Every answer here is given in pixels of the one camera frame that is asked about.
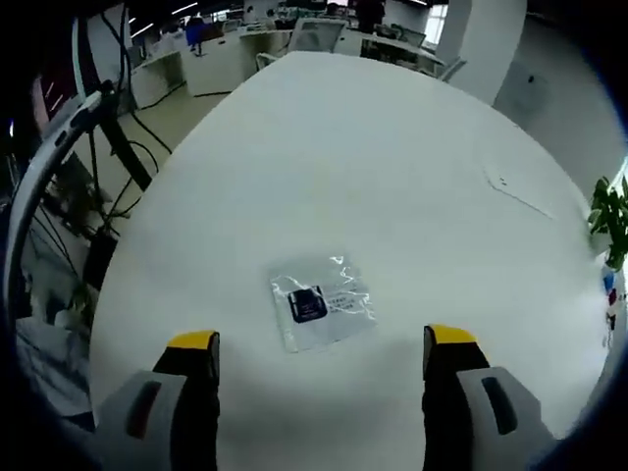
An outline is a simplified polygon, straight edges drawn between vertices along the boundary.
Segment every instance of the clear plastic bag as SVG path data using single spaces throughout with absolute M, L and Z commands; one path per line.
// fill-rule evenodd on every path
M 304 257 L 270 271 L 277 319 L 290 352 L 326 345 L 377 325 L 360 271 L 346 255 Z

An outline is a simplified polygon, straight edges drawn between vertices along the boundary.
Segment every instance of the office chair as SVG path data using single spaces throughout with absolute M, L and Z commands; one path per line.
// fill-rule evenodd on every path
M 433 79 L 437 79 L 440 81 L 444 81 L 445 83 L 449 83 L 451 78 L 460 70 L 462 66 L 467 63 L 464 59 L 460 59 L 456 57 L 452 62 L 447 64 L 446 66 L 441 66 L 439 64 L 433 63 L 432 69 L 428 69 L 426 67 L 422 67 L 419 69 L 419 74 L 423 74 L 424 76 L 429 76 Z
M 344 20 L 300 18 L 292 32 L 288 52 L 334 52 L 345 28 Z
M 223 23 L 223 33 L 236 31 L 240 26 L 242 26 L 242 20 L 226 20 Z
M 422 32 L 413 31 L 412 29 L 404 29 L 400 38 L 401 41 L 405 41 L 414 47 L 421 47 L 425 40 L 425 34 Z
M 266 52 L 260 52 L 255 56 L 255 63 L 257 64 L 257 72 L 261 71 L 265 67 L 270 66 L 273 62 L 277 61 L 277 57 L 267 54 Z

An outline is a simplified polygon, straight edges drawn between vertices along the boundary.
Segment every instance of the table surface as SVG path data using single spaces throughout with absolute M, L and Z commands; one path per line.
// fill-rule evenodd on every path
M 516 168 L 552 219 L 494 190 Z M 91 339 L 94 406 L 173 336 L 221 333 L 221 469 L 415 469 L 423 326 L 472 332 L 564 434 L 603 366 L 586 203 L 545 149 L 449 85 L 293 52 L 176 149 L 114 254 Z M 351 255 L 379 325 L 287 353 L 267 269 Z
M 165 53 L 160 54 L 158 56 L 150 57 L 149 59 L 146 59 L 144 62 L 139 64 L 137 67 L 135 67 L 132 71 L 135 72 L 138 69 L 142 69 L 144 67 L 151 66 L 151 65 L 156 64 L 156 63 L 158 63 L 160 61 L 163 61 L 164 59 L 167 59 L 167 58 L 172 57 L 172 56 L 176 56 L 177 54 L 181 54 L 181 52 L 182 51 L 168 51 L 168 52 L 165 52 Z

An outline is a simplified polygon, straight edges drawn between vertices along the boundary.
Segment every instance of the wall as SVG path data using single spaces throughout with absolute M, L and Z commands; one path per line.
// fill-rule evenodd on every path
M 123 6 L 120 4 L 105 12 L 107 20 L 118 33 L 120 33 L 122 8 Z M 87 36 L 89 37 L 91 56 L 96 66 L 98 77 L 101 81 L 109 79 L 117 82 L 120 76 L 120 44 L 118 44 L 116 38 L 103 23 L 100 15 L 92 17 L 87 21 Z M 131 46 L 129 16 L 127 16 L 125 21 L 123 40 L 127 47 Z
M 512 68 L 523 67 L 545 84 L 544 103 L 522 116 L 506 106 L 508 73 L 496 109 L 535 138 L 586 196 L 596 180 L 612 179 L 627 154 L 626 135 L 595 72 L 578 47 L 557 30 L 526 19 Z
M 527 0 L 451 0 L 437 56 L 447 62 L 459 56 L 467 64 L 449 83 L 493 105 L 519 44 L 526 8 Z
M 425 32 L 430 9 L 421 5 L 411 6 L 405 3 L 388 0 L 384 24 L 397 24 L 417 32 Z

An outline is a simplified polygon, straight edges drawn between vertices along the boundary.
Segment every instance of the white desk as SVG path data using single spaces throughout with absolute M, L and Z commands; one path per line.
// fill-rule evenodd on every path
M 138 108 L 155 105 L 182 83 L 180 51 L 148 59 L 131 72 L 133 98 Z
M 485 155 L 516 164 L 554 219 L 490 187 Z M 135 208 L 95 316 L 92 403 L 174 335 L 216 329 L 221 469 L 418 469 L 423 326 L 444 323 L 471 331 L 560 435 L 606 352 L 585 206 L 541 145 L 466 93 L 288 54 L 201 121 Z M 379 326 L 286 353 L 267 267 L 330 250 L 362 269 Z
M 289 31 L 241 29 L 203 42 L 201 57 L 182 52 L 187 92 L 198 96 L 234 91 L 257 72 L 255 56 L 258 52 L 276 54 L 288 38 Z

